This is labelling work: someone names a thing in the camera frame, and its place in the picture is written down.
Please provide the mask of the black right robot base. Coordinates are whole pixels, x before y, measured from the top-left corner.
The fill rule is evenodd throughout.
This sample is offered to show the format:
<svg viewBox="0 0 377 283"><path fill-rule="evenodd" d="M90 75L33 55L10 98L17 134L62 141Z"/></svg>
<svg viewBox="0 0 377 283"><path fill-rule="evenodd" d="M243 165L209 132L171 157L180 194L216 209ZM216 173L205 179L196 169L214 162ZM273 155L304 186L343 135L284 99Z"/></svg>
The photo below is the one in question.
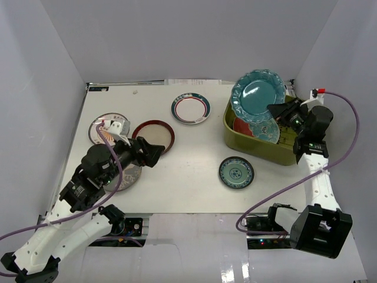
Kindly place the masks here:
<svg viewBox="0 0 377 283"><path fill-rule="evenodd" d="M274 235L288 235L288 231L276 222L276 214L282 213L282 211L291 210L297 213L297 209L291 205L285 205L281 203L274 203L269 209L266 215L249 214L244 221L243 227L248 230L249 235L257 235L257 232L262 232L262 235L267 235L269 232L273 232Z"/></svg>

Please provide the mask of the red lacquer round tray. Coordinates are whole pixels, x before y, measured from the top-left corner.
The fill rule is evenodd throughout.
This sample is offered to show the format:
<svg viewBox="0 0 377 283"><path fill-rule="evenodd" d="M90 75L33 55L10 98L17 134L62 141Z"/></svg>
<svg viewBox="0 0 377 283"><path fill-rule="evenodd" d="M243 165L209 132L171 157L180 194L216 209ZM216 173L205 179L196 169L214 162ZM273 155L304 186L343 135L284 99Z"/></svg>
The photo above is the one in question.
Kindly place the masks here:
<svg viewBox="0 0 377 283"><path fill-rule="evenodd" d="M132 138L143 137L148 143L165 147L166 154L173 146L175 133L173 128L161 120L149 120L141 123L132 133Z"/></svg>

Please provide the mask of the large teal scalloped plate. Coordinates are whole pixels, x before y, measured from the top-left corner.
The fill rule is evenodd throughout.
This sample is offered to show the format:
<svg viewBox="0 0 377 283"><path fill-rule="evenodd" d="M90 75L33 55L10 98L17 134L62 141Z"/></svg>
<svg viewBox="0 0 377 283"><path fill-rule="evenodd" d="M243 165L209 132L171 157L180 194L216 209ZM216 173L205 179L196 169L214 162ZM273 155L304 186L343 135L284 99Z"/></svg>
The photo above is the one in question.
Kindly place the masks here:
<svg viewBox="0 0 377 283"><path fill-rule="evenodd" d="M232 88L230 105L236 117L246 123L272 118L270 104L285 102L286 89L280 76L270 70L253 70L238 79Z"/></svg>

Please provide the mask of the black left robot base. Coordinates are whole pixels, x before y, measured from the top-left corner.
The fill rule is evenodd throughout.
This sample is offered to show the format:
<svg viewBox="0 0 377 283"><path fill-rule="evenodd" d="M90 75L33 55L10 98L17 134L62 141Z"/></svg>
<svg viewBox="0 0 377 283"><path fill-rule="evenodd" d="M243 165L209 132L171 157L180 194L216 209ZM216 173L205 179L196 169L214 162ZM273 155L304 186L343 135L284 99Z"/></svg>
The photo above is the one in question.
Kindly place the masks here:
<svg viewBox="0 0 377 283"><path fill-rule="evenodd" d="M131 242L135 246L142 246L137 238L143 235L143 218L126 217L125 213L114 205L100 206L98 212L108 218L111 231L96 242L117 242L121 245Z"/></svg>

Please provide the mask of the red and teal plate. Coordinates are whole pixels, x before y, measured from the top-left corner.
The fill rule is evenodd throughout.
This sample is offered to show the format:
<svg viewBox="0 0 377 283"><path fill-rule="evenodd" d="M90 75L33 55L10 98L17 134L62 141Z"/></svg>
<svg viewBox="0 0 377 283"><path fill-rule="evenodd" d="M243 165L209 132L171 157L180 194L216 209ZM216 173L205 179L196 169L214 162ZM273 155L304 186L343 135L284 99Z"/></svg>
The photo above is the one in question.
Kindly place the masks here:
<svg viewBox="0 0 377 283"><path fill-rule="evenodd" d="M261 123L246 123L240 118L235 118L233 130L273 144L277 144L280 137L280 129L274 119Z"/></svg>

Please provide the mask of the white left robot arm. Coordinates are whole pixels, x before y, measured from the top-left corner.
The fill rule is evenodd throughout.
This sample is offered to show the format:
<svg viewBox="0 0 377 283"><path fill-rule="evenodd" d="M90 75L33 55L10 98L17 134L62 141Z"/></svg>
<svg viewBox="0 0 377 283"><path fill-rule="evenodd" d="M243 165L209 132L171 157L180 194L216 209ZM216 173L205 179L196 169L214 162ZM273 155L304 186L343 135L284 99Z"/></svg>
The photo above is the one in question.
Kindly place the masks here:
<svg viewBox="0 0 377 283"><path fill-rule="evenodd" d="M106 235L124 230L125 214L109 200L105 186L121 181L127 166L154 167L165 150L138 137L91 146L71 180L59 194L43 223L17 251L5 253L1 263L15 282L53 282L68 255Z"/></svg>

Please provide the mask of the white plate teal rim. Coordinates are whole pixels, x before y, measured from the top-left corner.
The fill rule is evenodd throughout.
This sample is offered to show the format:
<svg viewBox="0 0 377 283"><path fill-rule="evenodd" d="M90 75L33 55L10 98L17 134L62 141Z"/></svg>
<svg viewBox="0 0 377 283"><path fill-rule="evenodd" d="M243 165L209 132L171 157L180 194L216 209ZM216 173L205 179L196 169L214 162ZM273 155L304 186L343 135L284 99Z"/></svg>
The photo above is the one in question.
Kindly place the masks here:
<svg viewBox="0 0 377 283"><path fill-rule="evenodd" d="M174 99L171 113L180 123L196 125L205 121L211 112L208 99L197 93L184 93Z"/></svg>

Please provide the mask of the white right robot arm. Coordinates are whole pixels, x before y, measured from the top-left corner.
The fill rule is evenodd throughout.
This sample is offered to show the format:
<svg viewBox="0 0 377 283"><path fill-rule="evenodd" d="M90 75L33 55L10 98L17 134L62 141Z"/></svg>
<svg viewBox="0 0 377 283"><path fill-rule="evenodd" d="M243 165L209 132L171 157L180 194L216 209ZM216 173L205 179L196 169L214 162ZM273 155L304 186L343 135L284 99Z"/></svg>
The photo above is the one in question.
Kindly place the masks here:
<svg viewBox="0 0 377 283"><path fill-rule="evenodd" d="M290 205L275 203L268 210L266 229L273 235L287 232L293 249L335 259L353 221L351 215L341 211L325 168L329 153L324 137L333 113L321 105L308 108L298 99L270 104L267 109L278 123L297 134L293 152L297 165L310 179L304 184L304 210L298 212Z"/></svg>

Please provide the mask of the white plate orange sunburst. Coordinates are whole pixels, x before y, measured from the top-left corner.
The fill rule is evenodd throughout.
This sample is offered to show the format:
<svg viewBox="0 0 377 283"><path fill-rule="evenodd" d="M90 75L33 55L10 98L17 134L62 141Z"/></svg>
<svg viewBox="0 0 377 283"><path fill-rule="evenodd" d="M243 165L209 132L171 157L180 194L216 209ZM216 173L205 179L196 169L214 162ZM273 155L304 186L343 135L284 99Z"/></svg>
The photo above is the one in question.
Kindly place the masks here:
<svg viewBox="0 0 377 283"><path fill-rule="evenodd" d="M90 125L90 128L88 129L88 137L91 141L92 144L104 144L103 139L101 136L98 134L97 131L97 126L101 123L104 122L104 120L111 120L111 121L119 121L121 123L127 122L128 126L125 128L125 135L127 136L129 131L130 131L130 121L126 116L120 114L120 113L105 113L102 114L101 116L97 117ZM107 127L106 126L101 126L98 128L100 133L103 135L103 137L108 141L110 146L115 145L115 140L107 132Z"/></svg>

